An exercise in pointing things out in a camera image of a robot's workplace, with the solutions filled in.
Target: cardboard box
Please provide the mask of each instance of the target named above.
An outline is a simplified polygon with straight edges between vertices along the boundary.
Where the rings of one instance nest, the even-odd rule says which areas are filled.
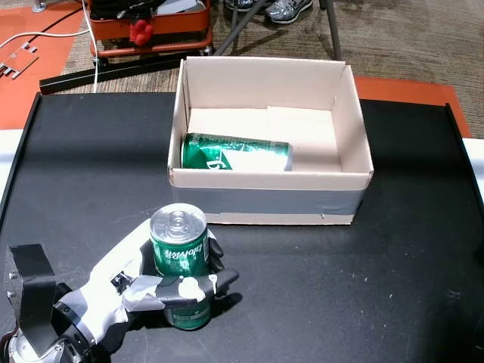
[[[289,172],[181,169],[187,132],[286,141]],[[373,174],[351,67],[265,57],[181,62],[168,156],[174,200],[211,223],[345,225]]]

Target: shoe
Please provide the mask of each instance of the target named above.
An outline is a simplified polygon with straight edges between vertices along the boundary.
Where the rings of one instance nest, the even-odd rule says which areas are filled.
[[[254,2],[256,1],[257,0],[224,0],[224,3],[227,8],[229,8],[230,10],[234,10],[234,4],[235,2],[237,2],[237,11],[246,13],[252,8]]]
[[[305,9],[309,9],[312,0],[277,0],[265,9],[266,17],[273,23],[289,24],[296,21]]]

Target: black tabletop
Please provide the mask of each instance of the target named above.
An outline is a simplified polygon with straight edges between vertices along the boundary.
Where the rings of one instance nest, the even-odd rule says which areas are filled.
[[[5,204],[0,260],[9,244],[40,243],[60,281],[84,284],[172,200],[173,102],[42,97]],[[478,361],[482,210],[455,125],[444,107],[361,105],[376,171],[353,224],[212,226],[225,265],[240,272],[216,316],[194,332],[137,327],[106,360]],[[4,295],[0,329],[13,325]]]

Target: green can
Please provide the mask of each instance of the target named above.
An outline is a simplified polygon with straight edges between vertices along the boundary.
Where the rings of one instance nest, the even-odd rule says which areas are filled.
[[[161,276],[202,276],[210,273],[206,218],[195,206],[175,203],[157,210],[150,221],[154,261]],[[211,317],[210,301],[195,306],[165,309],[174,327],[193,330]]]
[[[287,142],[191,133],[181,147],[181,167],[282,172],[290,170]]]

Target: brown carpet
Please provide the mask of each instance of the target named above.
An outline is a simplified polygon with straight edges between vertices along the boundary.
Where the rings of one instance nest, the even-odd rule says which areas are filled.
[[[4,0],[0,8],[32,3]],[[273,26],[257,16],[227,54],[331,59],[326,13],[316,4],[291,25]],[[343,59],[355,75],[453,85],[473,136],[484,138],[482,0],[336,0],[335,7]],[[217,46],[229,33],[230,14],[216,3],[212,18]],[[65,73],[92,67],[88,41],[88,35],[76,39]],[[102,82],[98,89],[174,91],[177,73],[171,70]],[[84,86],[68,92],[91,90]]]

